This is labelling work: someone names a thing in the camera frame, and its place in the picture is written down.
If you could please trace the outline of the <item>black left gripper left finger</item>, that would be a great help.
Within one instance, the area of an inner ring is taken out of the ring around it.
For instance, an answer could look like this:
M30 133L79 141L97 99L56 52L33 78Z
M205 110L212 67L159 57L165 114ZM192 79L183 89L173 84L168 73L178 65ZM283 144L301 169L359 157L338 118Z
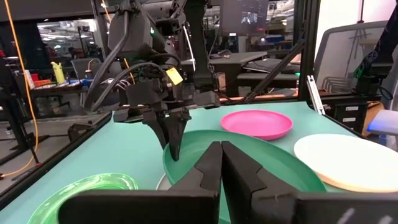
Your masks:
M87 190L62 203L59 224L218 224L223 150L210 144L168 190Z

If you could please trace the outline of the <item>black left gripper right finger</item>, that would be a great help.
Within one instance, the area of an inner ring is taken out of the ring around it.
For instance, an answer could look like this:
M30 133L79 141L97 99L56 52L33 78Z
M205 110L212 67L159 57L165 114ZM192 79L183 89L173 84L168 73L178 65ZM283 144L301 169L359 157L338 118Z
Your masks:
M301 192L232 143L221 146L231 224L398 224L398 194Z

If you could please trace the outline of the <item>dark green plastic plate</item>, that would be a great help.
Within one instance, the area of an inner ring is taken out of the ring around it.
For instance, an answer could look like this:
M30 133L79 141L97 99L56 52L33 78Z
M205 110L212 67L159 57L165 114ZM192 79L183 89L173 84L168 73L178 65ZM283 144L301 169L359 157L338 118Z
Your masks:
M311 168L280 147L254 137L220 130L184 133L177 161L172 159L170 146L164 147L163 164L170 184L176 184L187 174L211 143L221 141L229 141L271 174L301 192L326 192L325 185Z

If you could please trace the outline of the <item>opaque pink plastic plate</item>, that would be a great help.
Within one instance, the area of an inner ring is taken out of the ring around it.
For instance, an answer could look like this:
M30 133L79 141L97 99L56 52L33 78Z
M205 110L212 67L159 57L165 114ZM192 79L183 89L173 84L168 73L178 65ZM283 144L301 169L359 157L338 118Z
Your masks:
M279 139L293 128L293 121L286 115L269 110L242 110L222 117L221 127L265 141Z

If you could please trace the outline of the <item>yellow tag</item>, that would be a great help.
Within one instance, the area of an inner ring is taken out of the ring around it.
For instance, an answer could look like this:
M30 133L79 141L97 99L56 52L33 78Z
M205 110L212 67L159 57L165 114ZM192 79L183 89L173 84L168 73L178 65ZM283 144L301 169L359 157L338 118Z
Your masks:
M166 74L174 85L178 85L179 83L183 82L183 78L175 67L168 69Z

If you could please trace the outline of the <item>grey plastic plate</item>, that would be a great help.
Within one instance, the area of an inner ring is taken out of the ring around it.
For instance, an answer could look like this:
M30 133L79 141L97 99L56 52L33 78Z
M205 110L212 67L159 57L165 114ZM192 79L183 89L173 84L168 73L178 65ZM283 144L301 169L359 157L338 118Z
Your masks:
M159 180L159 182L158 182L158 184L157 184L157 187L155 188L156 190L168 190L169 188L171 188L171 184L170 184L170 182L169 182L169 180L168 180L168 178L167 178L167 176L166 176L166 174L164 174L161 178L160 178L160 180Z

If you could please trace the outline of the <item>black vertical column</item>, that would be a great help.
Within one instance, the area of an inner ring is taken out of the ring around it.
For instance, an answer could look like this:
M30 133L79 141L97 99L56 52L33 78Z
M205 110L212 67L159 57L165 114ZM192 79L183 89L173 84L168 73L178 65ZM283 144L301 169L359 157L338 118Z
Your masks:
M215 89L213 73L208 68L208 54L202 22L207 3L207 0L185 0L183 8L192 35L191 46L196 65L193 82L195 87L201 91Z

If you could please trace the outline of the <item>yellow-green bottle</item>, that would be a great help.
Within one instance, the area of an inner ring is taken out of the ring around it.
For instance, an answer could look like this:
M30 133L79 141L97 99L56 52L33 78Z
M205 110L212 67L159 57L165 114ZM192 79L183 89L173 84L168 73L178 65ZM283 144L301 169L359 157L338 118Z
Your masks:
M65 82L65 76L63 73L63 67L61 63L55 63L51 62L50 63L53 67L53 72L56 78L56 81L58 84L64 83Z

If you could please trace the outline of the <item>dark desk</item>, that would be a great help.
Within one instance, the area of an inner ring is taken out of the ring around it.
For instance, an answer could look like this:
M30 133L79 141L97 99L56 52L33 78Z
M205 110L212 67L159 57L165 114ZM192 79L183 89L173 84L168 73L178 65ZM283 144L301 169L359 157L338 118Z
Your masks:
M237 76L241 74L242 67L253 60L263 59L267 52L232 53L228 58L209 59L214 67L213 73L223 73L226 84L227 96L239 96Z

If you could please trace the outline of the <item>white plastic plate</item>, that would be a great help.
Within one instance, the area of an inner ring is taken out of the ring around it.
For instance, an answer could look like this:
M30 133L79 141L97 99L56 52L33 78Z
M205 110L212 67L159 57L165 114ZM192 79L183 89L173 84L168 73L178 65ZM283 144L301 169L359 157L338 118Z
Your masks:
M398 152L342 134L299 139L294 154L322 181L353 192L398 192Z

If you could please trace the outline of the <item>black box with white labels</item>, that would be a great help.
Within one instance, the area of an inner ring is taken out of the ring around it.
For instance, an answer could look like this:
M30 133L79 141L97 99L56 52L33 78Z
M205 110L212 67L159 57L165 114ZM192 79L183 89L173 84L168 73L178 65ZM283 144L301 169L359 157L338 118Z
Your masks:
M378 101L336 103L326 105L325 113L350 129L361 133L363 132L368 109L378 104Z

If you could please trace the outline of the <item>blue-lit grey device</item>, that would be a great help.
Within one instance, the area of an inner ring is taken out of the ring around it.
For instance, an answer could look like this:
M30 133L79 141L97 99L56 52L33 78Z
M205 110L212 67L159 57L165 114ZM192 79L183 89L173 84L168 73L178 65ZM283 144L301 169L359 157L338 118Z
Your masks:
M374 134L398 136L398 111L380 110L370 122L367 131Z

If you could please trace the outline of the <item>aluminium bracket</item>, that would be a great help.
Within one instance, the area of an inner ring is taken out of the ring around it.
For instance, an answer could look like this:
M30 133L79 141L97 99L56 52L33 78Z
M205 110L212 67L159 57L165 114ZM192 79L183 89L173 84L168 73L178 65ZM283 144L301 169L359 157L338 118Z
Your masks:
M313 75L307 75L307 87L310 93L314 110L320 115L325 115L325 109L323 107L323 103L320 98L320 94L318 92Z

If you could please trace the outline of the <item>black frame post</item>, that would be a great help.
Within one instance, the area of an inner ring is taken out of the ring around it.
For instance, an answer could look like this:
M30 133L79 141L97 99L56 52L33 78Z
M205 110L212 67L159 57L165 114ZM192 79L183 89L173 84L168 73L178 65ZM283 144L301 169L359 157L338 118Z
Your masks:
M320 2L321 0L303 0L303 39L305 42L301 53L299 101L310 99L307 76L313 74Z

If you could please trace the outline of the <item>black stand with green bracket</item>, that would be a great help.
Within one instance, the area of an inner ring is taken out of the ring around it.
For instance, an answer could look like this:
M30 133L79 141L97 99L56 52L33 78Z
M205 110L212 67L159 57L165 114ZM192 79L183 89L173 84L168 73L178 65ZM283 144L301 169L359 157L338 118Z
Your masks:
M374 49L363 58L354 77L357 79L354 92L360 95L376 95L379 89L387 93L391 100L392 94L381 86L393 65L392 54L398 45L398 0L392 14Z

